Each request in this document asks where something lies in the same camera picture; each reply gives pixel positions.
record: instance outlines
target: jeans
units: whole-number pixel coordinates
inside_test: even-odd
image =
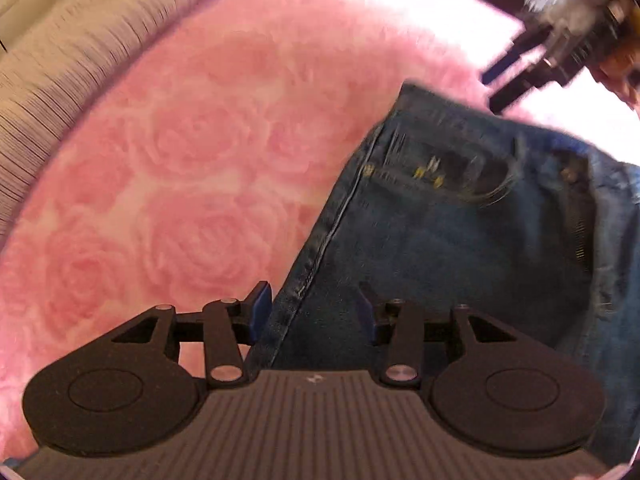
[[[247,364],[371,368],[359,282],[429,312],[466,303],[591,369],[590,450],[628,460],[640,416],[640,168],[405,83],[351,157]]]

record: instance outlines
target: rivet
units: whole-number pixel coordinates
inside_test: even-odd
[[[418,376],[418,372],[408,365],[393,365],[386,369],[386,376],[392,381],[405,383],[413,381]]]
[[[242,377],[242,370],[233,365],[220,365],[213,368],[211,377],[217,381],[230,383]]]

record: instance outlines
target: jeans seam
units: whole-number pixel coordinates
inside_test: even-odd
[[[340,209],[338,210],[338,213],[334,220],[334,224],[332,225],[331,229],[326,234],[326,236],[324,237],[324,240],[322,241],[322,243],[320,244],[320,247],[318,248],[318,254],[316,254],[316,258],[314,259],[314,262],[311,270],[309,271],[308,277],[306,278],[302,286],[300,286],[300,288],[296,291],[298,300],[302,300],[303,296],[306,293],[306,290],[309,288],[309,285],[311,285],[311,282],[313,281],[313,279],[316,276],[316,273],[318,272],[320,263],[322,262],[322,258],[324,257],[324,253],[326,252],[326,248],[328,247],[331,240],[334,238],[335,232],[337,231],[338,226],[340,225],[340,222],[344,217],[344,213],[348,205],[351,203],[351,200],[353,199],[360,182],[362,181],[362,171],[364,170],[364,167],[367,165],[369,159],[371,158],[373,150],[376,147],[376,143],[380,138],[380,133],[382,133],[383,127],[384,126],[382,124],[378,126],[373,138],[371,139],[371,144],[369,146],[369,149],[367,150],[367,154],[364,156],[364,158],[360,162],[360,167],[356,172],[356,179],[353,183],[353,186],[351,187],[350,192],[348,193],[348,195],[345,197],[344,201],[340,205]]]
[[[598,230],[598,224],[602,222],[602,211],[598,209],[598,199],[596,188],[598,187],[598,182],[596,182],[596,177],[594,175],[593,168],[597,165],[597,162],[593,160],[592,157],[589,158],[589,194],[593,198],[595,212],[593,216],[594,228],[593,228],[593,270],[591,273],[591,286],[589,293],[589,307],[587,310],[587,315],[582,326],[582,331],[580,332],[580,337],[578,338],[578,346],[574,352],[574,358],[582,365],[589,367],[589,359],[591,355],[589,354],[590,345],[597,337],[597,323],[598,323],[598,295],[600,291],[600,268],[602,267],[599,263],[602,258],[602,254],[598,250],[598,244],[600,243],[601,233]]]
[[[382,134],[384,129],[385,129],[385,123],[383,122],[373,130],[374,135],[371,138],[371,142],[370,142],[370,145],[368,146],[365,156],[362,158],[362,160],[358,164],[358,167],[356,169],[355,179],[353,184],[351,185],[351,189],[347,193],[346,197],[342,200],[342,203],[340,204],[338,211],[334,214],[334,220],[332,222],[332,226],[327,232],[327,234],[324,236],[324,239],[322,240],[322,242],[318,247],[316,256],[312,260],[311,268],[310,270],[307,271],[308,275],[306,279],[304,279],[302,285],[300,285],[297,288],[297,290],[293,291],[293,294],[294,294],[294,297],[292,298],[294,300],[293,309],[291,309],[291,311],[287,313],[286,321],[281,323],[280,329],[276,334],[276,341],[274,342],[273,345],[270,345],[270,348],[267,348],[268,353],[267,355],[265,355],[265,361],[268,367],[271,367],[273,365],[273,362],[275,361],[276,357],[278,356],[278,353],[280,352],[282,342],[286,338],[287,333],[289,332],[289,327],[291,326],[291,323],[295,319],[296,314],[298,313],[298,311],[300,310],[300,307],[302,306],[302,301],[305,297],[306,292],[308,291],[309,286],[311,285],[316,274],[318,273],[318,269],[320,268],[320,265],[322,263],[322,258],[324,257],[326,248],[328,247],[329,243],[333,239],[335,232],[337,231],[338,226],[340,225],[340,222],[344,217],[344,213],[347,207],[351,203],[351,200],[353,199],[356,191],[358,190],[358,186],[360,185],[363,178],[362,173],[364,171],[364,168],[369,162],[377,146],[378,140],[380,139],[380,135]],[[322,218],[322,213],[325,211],[325,208],[326,208],[326,204],[322,212],[320,213],[319,220]],[[311,238],[313,234],[314,234],[314,231],[312,230],[309,237]],[[282,294],[284,290],[285,289],[283,288],[278,295]]]

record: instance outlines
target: beige bedding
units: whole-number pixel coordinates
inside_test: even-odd
[[[39,170],[105,83],[194,0],[60,0],[0,62],[0,249]]]

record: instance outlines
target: pink rug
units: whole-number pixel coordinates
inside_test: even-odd
[[[402,80],[484,107],[517,27],[475,0],[203,0],[76,126],[2,254],[0,459],[34,449],[39,368],[157,303],[277,290]],[[640,163],[638,118],[588,74],[510,116]]]

